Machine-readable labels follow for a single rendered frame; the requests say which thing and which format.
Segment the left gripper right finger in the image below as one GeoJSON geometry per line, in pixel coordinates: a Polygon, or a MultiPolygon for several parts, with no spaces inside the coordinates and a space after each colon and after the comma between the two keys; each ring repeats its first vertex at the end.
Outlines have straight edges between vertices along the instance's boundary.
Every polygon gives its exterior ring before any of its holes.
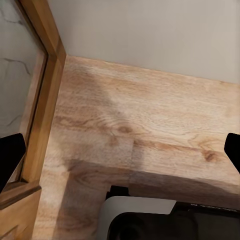
{"type": "Polygon", "coordinates": [[[227,135],[224,151],[240,173],[240,135],[229,133],[227,135]]]}

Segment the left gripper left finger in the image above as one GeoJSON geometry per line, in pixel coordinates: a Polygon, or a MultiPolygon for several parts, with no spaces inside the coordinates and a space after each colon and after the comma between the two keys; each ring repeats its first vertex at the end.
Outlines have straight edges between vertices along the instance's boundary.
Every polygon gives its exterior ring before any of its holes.
{"type": "Polygon", "coordinates": [[[0,193],[25,155],[26,148],[21,133],[0,138],[0,193]]]}

